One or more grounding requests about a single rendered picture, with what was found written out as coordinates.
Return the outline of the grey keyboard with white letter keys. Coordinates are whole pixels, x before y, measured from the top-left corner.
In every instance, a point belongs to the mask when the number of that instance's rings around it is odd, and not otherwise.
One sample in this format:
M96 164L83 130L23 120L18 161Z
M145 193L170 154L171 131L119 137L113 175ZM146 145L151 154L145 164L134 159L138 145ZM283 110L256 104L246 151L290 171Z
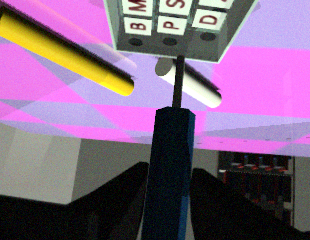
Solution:
M220 64L260 0L103 0L114 52Z

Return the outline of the dark blue stylus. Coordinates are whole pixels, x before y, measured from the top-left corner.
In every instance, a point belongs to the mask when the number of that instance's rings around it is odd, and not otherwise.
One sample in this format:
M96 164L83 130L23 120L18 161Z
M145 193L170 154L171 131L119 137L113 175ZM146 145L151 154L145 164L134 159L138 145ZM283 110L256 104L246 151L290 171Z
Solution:
M185 240L196 115L181 108L184 68L180 55L172 107L155 113L140 240Z

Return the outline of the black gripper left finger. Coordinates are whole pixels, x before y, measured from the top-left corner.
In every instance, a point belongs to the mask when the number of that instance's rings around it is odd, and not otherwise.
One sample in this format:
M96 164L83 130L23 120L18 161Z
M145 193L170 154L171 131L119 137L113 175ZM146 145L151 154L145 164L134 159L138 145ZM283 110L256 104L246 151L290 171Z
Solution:
M149 163L69 203L0 195L0 240L137 240Z

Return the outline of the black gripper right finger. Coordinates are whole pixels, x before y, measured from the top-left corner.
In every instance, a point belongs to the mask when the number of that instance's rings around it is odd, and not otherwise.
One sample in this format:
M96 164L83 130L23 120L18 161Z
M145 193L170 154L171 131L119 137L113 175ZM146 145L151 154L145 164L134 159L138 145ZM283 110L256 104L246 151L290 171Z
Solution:
M195 240L310 240L204 169L193 169L189 203Z

